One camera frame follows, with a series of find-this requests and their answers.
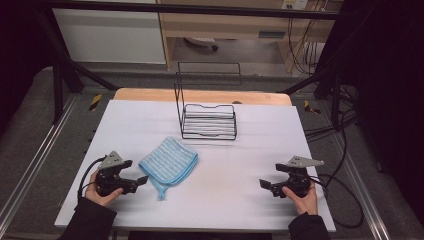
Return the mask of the yellow black tape strip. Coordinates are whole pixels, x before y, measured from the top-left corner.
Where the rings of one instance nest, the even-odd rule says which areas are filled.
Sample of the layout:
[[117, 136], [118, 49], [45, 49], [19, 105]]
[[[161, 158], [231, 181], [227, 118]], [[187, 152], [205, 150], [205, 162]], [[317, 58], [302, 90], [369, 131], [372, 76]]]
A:
[[102, 98], [102, 94], [97, 94], [93, 98], [93, 100], [92, 100], [92, 102], [90, 104], [90, 107], [89, 107], [89, 111], [95, 111], [95, 109], [96, 109], [98, 103], [100, 102], [101, 98]]
[[308, 100], [304, 100], [304, 110], [306, 112], [312, 112], [314, 114], [321, 114], [319, 109], [312, 108]]

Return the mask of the white table cover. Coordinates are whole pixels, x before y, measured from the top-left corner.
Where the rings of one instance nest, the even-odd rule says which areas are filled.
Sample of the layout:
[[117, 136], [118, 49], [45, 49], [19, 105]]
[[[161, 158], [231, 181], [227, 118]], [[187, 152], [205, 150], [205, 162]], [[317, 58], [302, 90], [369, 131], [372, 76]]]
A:
[[[281, 182], [276, 170], [293, 156], [310, 154], [298, 111], [293, 106], [236, 106], [235, 140], [185, 140], [198, 154], [192, 173], [167, 190], [163, 199], [150, 183], [111, 204], [120, 230], [267, 232], [286, 230], [296, 209], [275, 197], [259, 182]], [[112, 100], [79, 171], [116, 151], [134, 164], [122, 171], [137, 179], [136, 165], [167, 137], [178, 138], [180, 127], [173, 102]]]

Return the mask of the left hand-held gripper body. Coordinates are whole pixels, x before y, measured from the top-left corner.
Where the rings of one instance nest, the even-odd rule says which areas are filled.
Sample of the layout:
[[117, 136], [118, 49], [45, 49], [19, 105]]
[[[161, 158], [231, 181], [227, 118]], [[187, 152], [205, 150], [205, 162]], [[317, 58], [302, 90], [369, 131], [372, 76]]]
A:
[[95, 178], [96, 191], [101, 197], [108, 196], [117, 189], [124, 189], [120, 172], [125, 167], [125, 161], [116, 151], [112, 151], [104, 157]]

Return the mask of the black metal frame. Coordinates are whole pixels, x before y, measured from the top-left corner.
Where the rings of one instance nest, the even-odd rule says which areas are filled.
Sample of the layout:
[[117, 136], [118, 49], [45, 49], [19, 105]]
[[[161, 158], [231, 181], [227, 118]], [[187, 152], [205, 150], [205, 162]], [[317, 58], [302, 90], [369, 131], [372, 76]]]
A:
[[64, 79], [72, 92], [81, 92], [84, 88], [77, 72], [85, 75], [90, 80], [98, 83], [108, 90], [118, 90], [119, 87], [109, 83], [103, 78], [92, 73], [85, 67], [75, 62], [65, 49], [65, 44], [59, 39], [60, 34], [51, 26], [46, 17], [46, 12], [54, 9], [76, 9], [94, 11], [117, 11], [117, 12], [147, 12], [147, 13], [170, 13], [170, 14], [197, 14], [197, 15], [222, 15], [222, 16], [246, 16], [259, 18], [285, 18], [285, 19], [313, 19], [341, 21], [353, 17], [352, 12], [319, 12], [307, 10], [271, 10], [254, 9], [245, 7], [202, 6], [181, 4], [157, 4], [157, 3], [128, 3], [109, 1], [78, 1], [78, 0], [35, 0], [31, 10], [37, 19], [44, 35], [51, 44], [55, 64], [54, 91], [55, 91], [55, 119], [57, 122], [63, 110], [61, 80]]

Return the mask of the white cabinet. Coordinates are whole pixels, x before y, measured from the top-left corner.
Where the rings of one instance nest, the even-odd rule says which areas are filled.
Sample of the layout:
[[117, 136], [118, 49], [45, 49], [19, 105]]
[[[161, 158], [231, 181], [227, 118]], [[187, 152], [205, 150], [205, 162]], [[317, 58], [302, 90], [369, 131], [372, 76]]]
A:
[[155, 13], [53, 10], [71, 58], [79, 62], [166, 62]]

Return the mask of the aluminium floor rail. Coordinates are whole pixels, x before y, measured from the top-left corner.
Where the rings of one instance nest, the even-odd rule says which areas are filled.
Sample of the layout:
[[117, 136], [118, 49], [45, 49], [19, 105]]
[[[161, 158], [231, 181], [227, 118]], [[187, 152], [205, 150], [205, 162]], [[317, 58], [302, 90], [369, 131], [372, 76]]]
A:
[[347, 141], [341, 133], [333, 134], [334, 142], [344, 160], [343, 167], [351, 182], [353, 190], [363, 207], [363, 213], [375, 240], [390, 240], [390, 234], [378, 212], [378, 209], [365, 185], [353, 159], [347, 150]]
[[40, 171], [44, 161], [54, 146], [56, 139], [60, 135], [64, 125], [71, 115], [75, 102], [78, 98], [79, 96], [77, 94], [72, 94], [69, 97], [65, 106], [63, 107], [63, 115], [55, 124], [50, 127], [46, 137], [43, 139], [41, 145], [37, 149], [37, 152], [32, 157], [29, 165], [25, 169], [25, 172], [19, 179], [18, 184], [11, 192], [11, 195], [9, 196], [3, 208], [0, 210], [0, 238], [5, 234], [8, 226], [12, 222], [23, 199], [33, 184], [35, 177]]

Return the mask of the blue striped cloth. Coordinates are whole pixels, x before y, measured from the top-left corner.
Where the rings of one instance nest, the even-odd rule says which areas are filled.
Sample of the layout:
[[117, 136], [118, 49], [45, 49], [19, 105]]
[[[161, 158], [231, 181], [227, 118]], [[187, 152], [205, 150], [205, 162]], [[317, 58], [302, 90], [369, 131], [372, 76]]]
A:
[[139, 163], [158, 191], [158, 199], [166, 198], [166, 191], [183, 182], [198, 163], [198, 153], [172, 137], [162, 143]]

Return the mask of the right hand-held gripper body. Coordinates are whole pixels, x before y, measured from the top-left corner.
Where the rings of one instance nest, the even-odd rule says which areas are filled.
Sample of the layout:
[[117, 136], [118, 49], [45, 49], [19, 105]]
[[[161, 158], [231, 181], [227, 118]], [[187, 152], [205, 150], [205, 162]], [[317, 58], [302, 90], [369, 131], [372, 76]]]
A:
[[286, 181], [289, 189], [291, 189], [297, 196], [303, 198], [307, 195], [310, 187], [310, 176], [308, 174], [308, 167], [322, 166], [322, 160], [314, 160], [306, 157], [293, 156], [286, 164], [289, 171], [289, 178]]

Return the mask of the light wooden desk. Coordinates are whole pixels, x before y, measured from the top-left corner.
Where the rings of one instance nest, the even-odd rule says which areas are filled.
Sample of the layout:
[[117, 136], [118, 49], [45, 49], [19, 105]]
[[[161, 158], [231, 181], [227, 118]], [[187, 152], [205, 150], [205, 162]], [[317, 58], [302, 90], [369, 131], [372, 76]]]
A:
[[[156, 0], [159, 4], [282, 9], [283, 0]], [[308, 0], [304, 10], [337, 11], [334, 0]], [[161, 13], [162, 35], [177, 38], [250, 39], [275, 42], [288, 72], [293, 72], [304, 56], [306, 43], [324, 43], [333, 28], [332, 20], [259, 18], [246, 16]]]

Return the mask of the person's right hand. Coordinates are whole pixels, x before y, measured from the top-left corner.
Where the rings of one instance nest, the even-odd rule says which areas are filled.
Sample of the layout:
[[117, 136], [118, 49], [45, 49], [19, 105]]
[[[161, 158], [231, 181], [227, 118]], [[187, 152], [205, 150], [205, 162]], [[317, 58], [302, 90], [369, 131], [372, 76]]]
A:
[[304, 213], [308, 213], [309, 215], [318, 214], [317, 193], [315, 184], [313, 182], [310, 183], [307, 195], [303, 198], [297, 196], [288, 187], [283, 187], [282, 190], [283, 193], [294, 203], [296, 211], [299, 215]]

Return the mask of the person's left hand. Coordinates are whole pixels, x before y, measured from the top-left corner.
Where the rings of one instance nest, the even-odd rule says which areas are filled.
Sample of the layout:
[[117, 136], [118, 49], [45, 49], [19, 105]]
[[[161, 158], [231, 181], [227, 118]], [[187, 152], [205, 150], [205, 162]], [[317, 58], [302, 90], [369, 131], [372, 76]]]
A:
[[97, 171], [91, 174], [90, 184], [87, 186], [87, 189], [85, 191], [85, 197], [88, 200], [98, 205], [107, 207], [110, 203], [112, 203], [115, 199], [117, 199], [123, 193], [123, 189], [118, 188], [107, 196], [101, 196], [98, 193], [98, 186], [96, 184], [96, 176], [97, 176]]

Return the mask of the black wire rack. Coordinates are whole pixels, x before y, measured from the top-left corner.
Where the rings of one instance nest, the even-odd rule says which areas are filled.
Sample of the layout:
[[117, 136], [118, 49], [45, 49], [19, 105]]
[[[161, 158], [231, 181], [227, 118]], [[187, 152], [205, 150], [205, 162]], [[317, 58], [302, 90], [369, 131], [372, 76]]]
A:
[[233, 90], [241, 85], [241, 66], [237, 62], [178, 62], [174, 93], [181, 137], [235, 140], [237, 119], [234, 105], [216, 100], [202, 103], [193, 99], [190, 90]]

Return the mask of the white wall socket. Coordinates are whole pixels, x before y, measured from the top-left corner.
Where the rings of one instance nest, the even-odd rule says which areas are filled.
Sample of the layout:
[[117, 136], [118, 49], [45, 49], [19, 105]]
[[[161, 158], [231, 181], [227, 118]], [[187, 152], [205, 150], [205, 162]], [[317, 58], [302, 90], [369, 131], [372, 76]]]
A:
[[283, 0], [281, 8], [287, 10], [304, 10], [308, 0]]

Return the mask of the office chair base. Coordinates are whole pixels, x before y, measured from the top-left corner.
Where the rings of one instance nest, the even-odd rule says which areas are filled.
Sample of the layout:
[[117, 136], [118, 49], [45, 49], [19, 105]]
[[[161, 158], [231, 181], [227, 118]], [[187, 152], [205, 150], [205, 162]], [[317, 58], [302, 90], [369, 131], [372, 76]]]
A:
[[216, 41], [213, 38], [192, 38], [186, 37], [186, 41], [204, 47], [210, 47], [213, 51], [217, 51], [219, 47], [216, 45]]

